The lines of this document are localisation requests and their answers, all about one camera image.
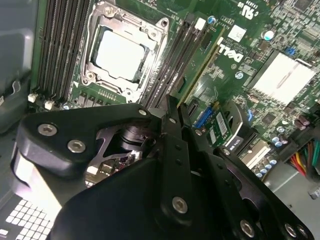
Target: red wire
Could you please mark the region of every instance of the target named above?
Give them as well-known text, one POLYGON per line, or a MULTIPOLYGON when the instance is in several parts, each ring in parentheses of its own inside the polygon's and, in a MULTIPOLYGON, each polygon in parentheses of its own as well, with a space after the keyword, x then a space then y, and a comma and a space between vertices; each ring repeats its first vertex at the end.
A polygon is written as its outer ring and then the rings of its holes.
POLYGON ((305 177, 306 176, 305 171, 299 165, 299 163, 298 163, 297 159, 295 158, 295 156, 292 156, 291 159, 292 159, 293 164, 295 165, 296 169, 299 171, 299 173, 301 173, 305 177))

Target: green wire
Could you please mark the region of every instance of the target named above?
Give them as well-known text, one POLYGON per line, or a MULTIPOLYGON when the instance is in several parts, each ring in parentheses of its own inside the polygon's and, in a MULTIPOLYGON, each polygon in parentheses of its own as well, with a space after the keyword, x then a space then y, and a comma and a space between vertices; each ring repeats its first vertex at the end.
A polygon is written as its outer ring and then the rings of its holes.
POLYGON ((313 158, 312 158, 312 166, 317 165, 319 151, 320 151, 320 143, 318 141, 316 141, 315 142, 315 149, 314 149, 314 153, 313 153, 313 158))
POLYGON ((305 159, 308 159, 308 149, 306 147, 304 148, 304 156, 305 159))

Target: white connector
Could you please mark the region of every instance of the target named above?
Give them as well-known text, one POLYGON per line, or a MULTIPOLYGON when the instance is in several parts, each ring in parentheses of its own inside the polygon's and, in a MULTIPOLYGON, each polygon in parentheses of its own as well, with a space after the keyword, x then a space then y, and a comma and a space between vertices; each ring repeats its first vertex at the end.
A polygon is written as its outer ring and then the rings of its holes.
POLYGON ((242 158, 242 162, 245 165, 252 169, 255 165, 257 165, 262 158, 271 150, 268 143, 263 140, 258 141, 258 143, 252 148, 252 153, 248 153, 242 158))
POLYGON ((203 18, 199 17, 198 20, 196 21, 196 24, 194 26, 195 29, 202 30, 204 29, 204 26, 206 25, 206 20, 203 18))
POLYGON ((36 101, 37 97, 38 97, 38 94, 30 93, 28 95, 28 101, 30 103, 34 103, 36 101))
POLYGON ((54 101, 45 101, 44 103, 44 108, 47 110, 51 110, 54 106, 55 102, 54 101))

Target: heatsink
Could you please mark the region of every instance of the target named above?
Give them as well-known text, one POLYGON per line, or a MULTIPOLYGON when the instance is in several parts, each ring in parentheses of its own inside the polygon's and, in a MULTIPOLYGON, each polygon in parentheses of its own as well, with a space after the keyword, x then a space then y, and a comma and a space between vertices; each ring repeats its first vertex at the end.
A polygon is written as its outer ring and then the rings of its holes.
POLYGON ((316 74, 299 59, 274 51, 249 84, 253 90, 288 105, 316 74))

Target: capacitor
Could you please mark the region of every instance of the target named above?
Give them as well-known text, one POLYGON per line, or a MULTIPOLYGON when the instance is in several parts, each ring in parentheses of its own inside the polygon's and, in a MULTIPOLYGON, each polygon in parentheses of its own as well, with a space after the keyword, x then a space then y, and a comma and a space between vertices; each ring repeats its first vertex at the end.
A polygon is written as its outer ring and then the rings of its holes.
POLYGON ((310 125, 310 121, 308 119, 306 119, 303 115, 299 115, 298 120, 305 126, 310 125))
POLYGON ((270 41, 271 39, 274 38, 274 36, 275 36, 275 32, 272 30, 266 30, 261 33, 262 39, 266 41, 270 41))
POLYGON ((285 128, 283 126, 278 126, 276 130, 278 131, 278 133, 281 133, 281 134, 285 132, 285 128))
POLYGON ((259 99, 256 97, 256 96, 254 96, 254 95, 250 95, 249 96, 249 100, 251 101, 251 102, 254 102, 255 104, 258 104, 260 101, 259 101, 259 99))
POLYGON ((267 169, 265 169, 265 167, 263 165, 258 166, 258 169, 260 171, 260 173, 265 174, 267 172, 267 169))
POLYGON ((294 55, 296 53, 296 50, 292 46, 288 46, 288 47, 285 48, 284 52, 288 56, 292 56, 292 55, 294 55))
POLYGON ((277 136, 277 134, 275 134, 275 133, 270 134, 270 139, 273 143, 279 142, 279 140, 280 140, 279 137, 277 136))
POLYGON ((254 169, 253 173, 258 177, 258 178, 262 178, 262 173, 259 171, 259 169, 254 169))
POLYGON ((267 159, 271 165, 276 165, 278 162, 273 156, 268 156, 267 159))
POLYGON ((303 125, 298 119, 294 120, 293 124, 301 131, 306 129, 306 126, 303 125))
POLYGON ((274 143, 274 145, 275 145, 277 148, 280 148, 280 147, 283 145, 283 143, 280 142, 280 141, 277 141, 277 142, 274 143))
POLYGON ((215 18, 215 16, 209 16, 208 17, 208 24, 214 24, 217 21, 217 19, 215 18))
POLYGON ((263 164, 265 169, 271 169, 272 168, 272 165, 270 164, 270 162, 267 159, 263 160, 262 164, 263 164))
POLYGON ((282 144, 288 144, 288 139, 284 134, 279 134, 279 139, 282 144))

